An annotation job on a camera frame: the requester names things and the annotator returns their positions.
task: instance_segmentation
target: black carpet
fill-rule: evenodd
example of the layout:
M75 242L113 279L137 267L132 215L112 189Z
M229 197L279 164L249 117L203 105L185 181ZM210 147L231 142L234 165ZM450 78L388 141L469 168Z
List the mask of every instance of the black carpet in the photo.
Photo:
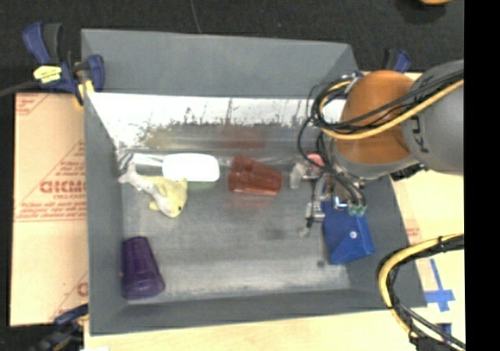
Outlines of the black carpet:
M385 49L400 48L409 53L415 71L463 58L464 5L465 0L435 8L414 0L193 0L199 29L206 34L344 42L362 70L380 68ZM200 31L190 0L0 0L0 89L30 80L34 61L21 33L36 20L62 23L61 53L71 51L75 59L82 27ZM49 331L8 327L12 111L12 97L0 99L0 350L26 349Z

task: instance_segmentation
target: blue tape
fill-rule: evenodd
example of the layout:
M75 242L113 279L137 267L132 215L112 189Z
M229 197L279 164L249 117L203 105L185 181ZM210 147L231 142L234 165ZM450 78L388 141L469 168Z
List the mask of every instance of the blue tape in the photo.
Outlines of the blue tape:
M436 261L430 259L430 266L434 273L434 278L437 282L437 290L424 292L425 300L427 303L437 303L440 312L445 312L450 310L448 305L449 301L455 301L455 296L452 290L444 290L443 284L441 283L441 278L439 277L438 267L436 266Z

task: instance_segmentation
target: yellow plush toy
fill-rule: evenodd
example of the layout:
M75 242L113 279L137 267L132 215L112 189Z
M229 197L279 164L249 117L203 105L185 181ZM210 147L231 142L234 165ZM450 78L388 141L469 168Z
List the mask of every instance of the yellow plush toy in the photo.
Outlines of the yellow plush toy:
M151 210L159 210L168 217L178 217L188 199L188 180L172 181L164 176L143 176L130 163L127 172L118 178L119 183L130 183L137 190L146 191L153 200Z
M172 181L163 176L145 176L145 179L152 182L159 193L168 199L170 204L169 217L178 217L188 200L188 181L185 178ZM159 210L155 200L149 203L149 209Z

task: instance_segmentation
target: pink object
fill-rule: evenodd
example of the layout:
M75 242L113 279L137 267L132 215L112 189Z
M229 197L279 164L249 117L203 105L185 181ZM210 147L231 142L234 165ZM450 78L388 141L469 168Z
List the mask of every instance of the pink object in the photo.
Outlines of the pink object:
M228 185L232 192L276 195L281 190L282 181L279 170L238 155L231 164Z

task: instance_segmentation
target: yellow tag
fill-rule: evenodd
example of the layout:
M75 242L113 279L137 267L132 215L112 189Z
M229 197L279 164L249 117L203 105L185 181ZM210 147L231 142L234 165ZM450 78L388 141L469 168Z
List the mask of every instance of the yellow tag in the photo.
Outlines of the yellow tag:
M33 77L42 83L50 83L61 78L61 69L59 66L40 66L33 72Z

